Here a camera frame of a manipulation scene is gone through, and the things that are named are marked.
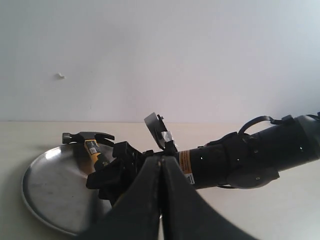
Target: silver plate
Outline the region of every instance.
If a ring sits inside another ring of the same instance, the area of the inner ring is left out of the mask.
[[[112,161],[112,148],[100,147]],[[37,157],[26,170],[21,183],[23,201],[41,222],[77,235],[111,209],[108,200],[98,199],[96,190],[86,188],[87,176],[92,171],[82,144],[53,148]]]

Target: hammer head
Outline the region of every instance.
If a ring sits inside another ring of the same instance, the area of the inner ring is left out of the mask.
[[[83,143],[85,140],[90,139],[96,139],[98,143],[110,146],[113,145],[113,142],[106,139],[115,140],[115,137],[110,134],[97,131],[81,131],[77,134],[71,134],[69,132],[62,133],[63,144],[69,144],[72,142]]]

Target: white wall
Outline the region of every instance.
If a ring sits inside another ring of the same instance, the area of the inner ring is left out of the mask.
[[[319,87],[318,0],[0,0],[3,121],[245,122]]]

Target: hammer handle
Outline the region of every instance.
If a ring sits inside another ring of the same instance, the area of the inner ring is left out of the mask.
[[[96,171],[104,168],[109,164],[106,156],[101,153],[96,139],[86,139],[84,141],[84,148],[88,152]]]

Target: white table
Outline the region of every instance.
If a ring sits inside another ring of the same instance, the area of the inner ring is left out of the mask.
[[[196,148],[241,127],[241,124],[166,125],[180,150]],[[128,141],[140,151],[157,149],[142,123],[0,122],[1,240],[70,239],[28,212],[21,200],[20,181],[33,159],[61,144],[62,132],[80,131],[110,133],[117,142]],[[316,161],[281,172],[278,180],[262,188],[207,188],[199,193],[225,218],[259,239],[318,240],[319,182],[320,161]]]

